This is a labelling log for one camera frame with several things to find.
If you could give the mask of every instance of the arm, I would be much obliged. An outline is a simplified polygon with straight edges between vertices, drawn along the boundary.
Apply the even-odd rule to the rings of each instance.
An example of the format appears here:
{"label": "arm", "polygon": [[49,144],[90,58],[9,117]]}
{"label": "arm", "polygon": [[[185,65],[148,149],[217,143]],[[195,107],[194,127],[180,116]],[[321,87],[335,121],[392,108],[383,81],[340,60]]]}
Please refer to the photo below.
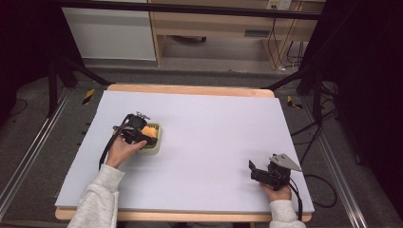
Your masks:
{"label": "arm", "polygon": [[116,227],[118,186],[124,176],[117,168],[145,144],[146,141],[127,144],[122,136],[116,138],[106,164],[101,166],[97,178],[83,191],[77,212],[68,227]]}
{"label": "arm", "polygon": [[305,228],[305,224],[297,220],[297,214],[291,202],[291,189],[284,186],[278,191],[274,191],[264,183],[260,183],[261,189],[269,196],[270,209],[273,220],[270,228]]}

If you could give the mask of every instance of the desk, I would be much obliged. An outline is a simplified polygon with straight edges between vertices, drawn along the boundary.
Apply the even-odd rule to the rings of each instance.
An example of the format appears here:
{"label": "desk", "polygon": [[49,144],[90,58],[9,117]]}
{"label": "desk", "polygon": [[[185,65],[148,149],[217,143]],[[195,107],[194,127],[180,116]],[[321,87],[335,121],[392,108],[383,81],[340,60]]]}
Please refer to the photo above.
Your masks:
{"label": "desk", "polygon": [[[133,91],[168,94],[198,94],[214,96],[240,96],[274,98],[269,90],[250,88],[224,88],[201,86],[177,86],[177,85],[111,85],[109,91]],[[74,208],[58,207],[56,218],[71,219],[75,213]],[[304,213],[303,220],[308,221],[311,213]],[[245,213],[178,213],[178,212],[147,212],[147,211],[120,211],[118,220],[148,220],[148,221],[270,221],[268,214]]]}
{"label": "desk", "polygon": [[[268,8],[268,0],[148,0],[156,4],[177,4],[211,7],[231,7],[244,9]],[[321,12],[324,0],[293,0],[289,10]],[[250,37],[245,33],[252,31],[271,31],[273,18],[200,15],[193,13],[150,12],[154,36],[154,48],[158,65],[163,58],[163,44],[166,35],[228,37],[261,39],[272,68],[279,66],[279,59],[287,51],[290,41],[307,42],[317,24],[316,21],[277,19],[275,24],[276,41],[268,37]]]}

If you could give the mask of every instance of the wall socket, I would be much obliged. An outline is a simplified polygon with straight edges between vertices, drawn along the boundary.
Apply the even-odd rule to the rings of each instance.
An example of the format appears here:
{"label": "wall socket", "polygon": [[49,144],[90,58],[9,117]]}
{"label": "wall socket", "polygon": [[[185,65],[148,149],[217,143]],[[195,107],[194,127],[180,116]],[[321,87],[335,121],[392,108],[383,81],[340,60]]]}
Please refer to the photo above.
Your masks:
{"label": "wall socket", "polygon": [[291,0],[269,0],[267,2],[268,10],[288,10],[291,5]]}

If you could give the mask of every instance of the sleeve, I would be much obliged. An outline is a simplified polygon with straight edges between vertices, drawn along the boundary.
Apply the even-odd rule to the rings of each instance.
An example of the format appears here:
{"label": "sleeve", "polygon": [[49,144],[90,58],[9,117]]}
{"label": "sleeve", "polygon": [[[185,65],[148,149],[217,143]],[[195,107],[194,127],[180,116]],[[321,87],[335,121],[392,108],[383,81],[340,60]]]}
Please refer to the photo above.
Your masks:
{"label": "sleeve", "polygon": [[116,227],[118,186],[124,174],[103,164],[97,178],[83,191],[68,227]]}
{"label": "sleeve", "polygon": [[305,228],[305,224],[297,219],[290,200],[276,200],[270,203],[273,220],[270,228]]}

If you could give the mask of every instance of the yellow food item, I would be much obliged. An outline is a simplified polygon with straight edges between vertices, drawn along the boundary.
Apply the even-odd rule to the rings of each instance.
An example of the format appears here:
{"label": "yellow food item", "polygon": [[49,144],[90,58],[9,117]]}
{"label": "yellow food item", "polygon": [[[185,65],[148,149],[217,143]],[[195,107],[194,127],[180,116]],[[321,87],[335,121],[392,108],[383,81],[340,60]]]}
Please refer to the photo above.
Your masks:
{"label": "yellow food item", "polygon": [[157,129],[150,126],[145,126],[142,130],[142,133],[146,136],[157,138]]}

